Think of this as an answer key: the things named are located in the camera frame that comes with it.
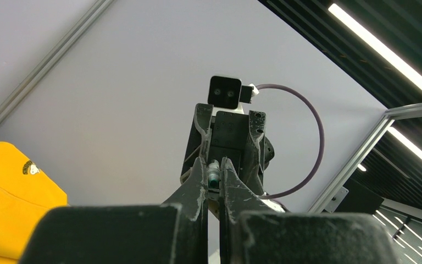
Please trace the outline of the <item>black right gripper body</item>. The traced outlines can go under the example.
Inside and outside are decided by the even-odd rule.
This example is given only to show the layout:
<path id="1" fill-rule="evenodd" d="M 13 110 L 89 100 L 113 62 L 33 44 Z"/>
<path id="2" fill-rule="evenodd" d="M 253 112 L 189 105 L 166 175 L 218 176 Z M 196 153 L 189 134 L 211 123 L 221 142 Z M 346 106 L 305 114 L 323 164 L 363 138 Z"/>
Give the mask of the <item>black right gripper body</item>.
<path id="1" fill-rule="evenodd" d="M 212 119 L 211 129 L 212 137 L 207 161 L 209 163 L 212 160 L 221 162 L 223 158 L 227 158 L 232 162 L 236 171 L 245 172 L 248 114 L 218 111 Z M 274 156 L 274 147 L 265 134 L 264 171 Z"/>

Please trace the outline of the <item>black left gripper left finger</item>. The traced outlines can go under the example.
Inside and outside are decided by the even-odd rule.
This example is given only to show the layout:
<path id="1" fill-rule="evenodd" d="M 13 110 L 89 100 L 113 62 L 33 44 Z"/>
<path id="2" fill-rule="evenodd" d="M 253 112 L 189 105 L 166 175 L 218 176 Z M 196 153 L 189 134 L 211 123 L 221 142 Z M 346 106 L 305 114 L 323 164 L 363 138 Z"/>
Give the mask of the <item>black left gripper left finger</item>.
<path id="1" fill-rule="evenodd" d="M 21 263 L 207 263 L 208 181 L 195 159 L 159 205 L 58 207 L 36 226 Z"/>

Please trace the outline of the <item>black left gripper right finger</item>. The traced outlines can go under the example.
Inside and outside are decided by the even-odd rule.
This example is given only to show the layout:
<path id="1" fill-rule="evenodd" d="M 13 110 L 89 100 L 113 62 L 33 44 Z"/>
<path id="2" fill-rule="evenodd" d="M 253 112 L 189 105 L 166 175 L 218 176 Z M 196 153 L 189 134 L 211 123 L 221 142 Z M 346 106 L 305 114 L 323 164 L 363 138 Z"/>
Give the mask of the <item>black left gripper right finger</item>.
<path id="1" fill-rule="evenodd" d="M 385 229 L 368 214 L 270 208 L 221 162 L 221 263 L 399 263 Z"/>

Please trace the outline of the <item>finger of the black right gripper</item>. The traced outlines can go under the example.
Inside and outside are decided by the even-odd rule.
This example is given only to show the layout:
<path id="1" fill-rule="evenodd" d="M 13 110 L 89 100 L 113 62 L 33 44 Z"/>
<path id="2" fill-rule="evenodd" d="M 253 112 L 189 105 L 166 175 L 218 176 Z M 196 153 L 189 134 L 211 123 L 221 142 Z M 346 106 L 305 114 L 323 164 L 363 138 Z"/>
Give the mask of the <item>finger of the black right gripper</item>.
<path id="1" fill-rule="evenodd" d="M 255 194 L 263 194 L 264 142 L 266 114 L 248 112 L 248 137 L 245 147 L 245 184 Z"/>
<path id="2" fill-rule="evenodd" d="M 190 175 L 197 157 L 208 160 L 210 141 L 212 137 L 213 106 L 211 104 L 198 103 L 195 106 L 190 134 L 185 152 L 185 158 L 182 165 L 180 183 L 183 184 Z"/>

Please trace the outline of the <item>green whiteboard marker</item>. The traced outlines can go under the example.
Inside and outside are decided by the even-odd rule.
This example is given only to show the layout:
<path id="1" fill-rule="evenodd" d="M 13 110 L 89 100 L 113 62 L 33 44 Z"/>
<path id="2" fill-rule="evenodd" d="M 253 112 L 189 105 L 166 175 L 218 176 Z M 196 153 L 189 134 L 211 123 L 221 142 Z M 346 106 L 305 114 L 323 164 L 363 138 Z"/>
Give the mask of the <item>green whiteboard marker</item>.
<path id="1" fill-rule="evenodd" d="M 208 186 L 211 189 L 219 189 L 220 185 L 220 164 L 217 160 L 213 159 L 207 168 Z"/>

